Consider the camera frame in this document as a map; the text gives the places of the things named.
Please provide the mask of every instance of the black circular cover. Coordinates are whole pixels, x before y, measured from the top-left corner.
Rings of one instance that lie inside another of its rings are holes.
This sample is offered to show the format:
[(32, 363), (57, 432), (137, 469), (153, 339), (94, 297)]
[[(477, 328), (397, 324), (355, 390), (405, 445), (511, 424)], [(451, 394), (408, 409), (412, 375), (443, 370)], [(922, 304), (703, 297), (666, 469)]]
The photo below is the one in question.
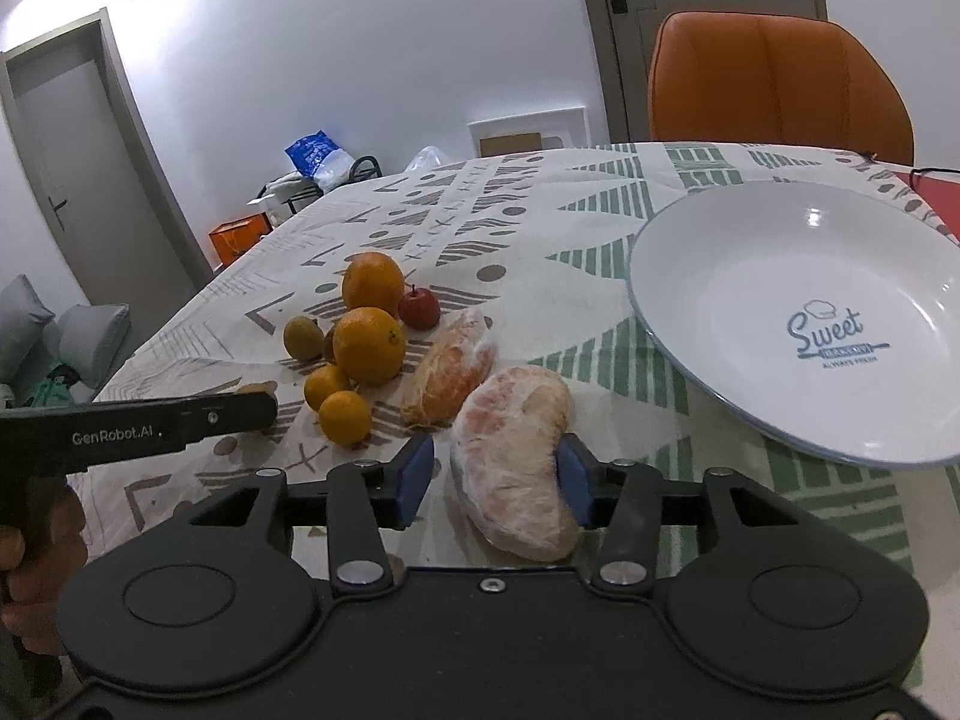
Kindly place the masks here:
[(75, 664), (114, 685), (183, 693), (236, 683), (293, 649), (319, 611), (313, 580), (223, 531), (148, 535), (80, 571), (56, 610)]
[(811, 697), (904, 678), (928, 625), (908, 573), (841, 533), (805, 527), (721, 538), (675, 577), (667, 614), (716, 671)]

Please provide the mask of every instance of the chair backrest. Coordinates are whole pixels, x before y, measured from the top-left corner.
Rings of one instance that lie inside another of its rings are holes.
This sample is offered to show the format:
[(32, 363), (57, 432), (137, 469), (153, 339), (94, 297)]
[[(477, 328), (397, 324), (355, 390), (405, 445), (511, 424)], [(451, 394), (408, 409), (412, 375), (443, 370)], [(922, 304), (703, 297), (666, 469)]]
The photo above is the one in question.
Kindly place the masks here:
[(835, 23), (752, 13), (675, 13), (650, 70), (656, 141), (790, 143), (913, 164), (904, 101)]

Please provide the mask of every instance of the table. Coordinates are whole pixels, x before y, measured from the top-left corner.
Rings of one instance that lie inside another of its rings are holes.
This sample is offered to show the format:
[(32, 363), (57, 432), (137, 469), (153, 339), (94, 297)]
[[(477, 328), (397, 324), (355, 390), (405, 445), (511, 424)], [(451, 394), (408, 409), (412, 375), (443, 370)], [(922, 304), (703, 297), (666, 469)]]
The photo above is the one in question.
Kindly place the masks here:
[[(860, 191), (865, 203), (887, 202), (918, 223), (941, 226), (888, 167), (856, 154), (730, 143), (513, 154), (325, 196), (218, 275), (100, 395), (209, 394), (268, 381), (280, 402), (275, 428), (91, 469), (74, 480), (88, 512), (91, 554), (261, 466), (282, 467), (291, 482), (301, 482), (323, 478), (343, 461), (392, 456), (407, 435), (398, 382), (364, 391), (374, 419), (364, 450), (331, 446), (302, 399), (302, 380), (314, 365), (286, 359), (280, 338), (294, 314), (328, 328), (344, 312), (339, 285), (347, 259), (380, 250), (395, 257), (408, 282), (435, 290), (448, 314), (479, 307), (498, 339), (498, 367), (544, 365), (565, 377), (575, 402), (571, 429), (599, 458), (645, 459), (683, 480), (698, 480), (709, 466), (732, 466), (913, 571), (928, 593), (932, 624), (908, 685), (937, 712), (960, 715), (957, 468), (861, 469), (769, 440), (673, 370), (630, 308), (627, 254), (646, 220), (690, 191), (798, 180)], [(409, 334), (406, 373), (429, 343), (429, 333)], [(448, 476), (445, 434), (437, 446), (435, 479), (418, 521), (403, 533), (384, 533), (388, 552), (410, 565), (522, 562), (483, 543), (464, 519)], [(589, 546), (586, 539), (584, 551)], [(693, 533), (664, 529), (659, 574), (675, 573), (695, 555)], [(323, 576), (323, 529), (299, 532), (294, 557)]]

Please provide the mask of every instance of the human hand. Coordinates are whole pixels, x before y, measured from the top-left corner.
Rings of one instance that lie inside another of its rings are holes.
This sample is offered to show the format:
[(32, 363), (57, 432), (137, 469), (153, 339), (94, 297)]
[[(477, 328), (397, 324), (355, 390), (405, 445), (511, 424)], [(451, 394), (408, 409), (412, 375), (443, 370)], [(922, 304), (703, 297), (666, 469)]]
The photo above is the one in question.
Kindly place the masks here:
[(80, 532), (86, 525), (83, 506), (71, 488), (50, 509), (50, 543), (23, 562), (26, 544), (17, 528), (0, 525), (0, 571), (8, 571), (11, 603), (4, 604), (4, 627), (40, 655), (61, 655), (56, 638), (54, 609), (61, 587), (86, 562), (86, 544)]

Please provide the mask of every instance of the red apple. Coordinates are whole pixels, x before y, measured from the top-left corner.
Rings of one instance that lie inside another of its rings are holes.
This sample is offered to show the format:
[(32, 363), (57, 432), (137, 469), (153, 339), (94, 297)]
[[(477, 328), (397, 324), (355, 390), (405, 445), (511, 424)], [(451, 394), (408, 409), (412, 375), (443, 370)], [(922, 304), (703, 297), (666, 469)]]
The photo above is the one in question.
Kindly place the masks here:
[(440, 301), (424, 287), (411, 286), (397, 305), (400, 320), (414, 330), (432, 330), (440, 322)]

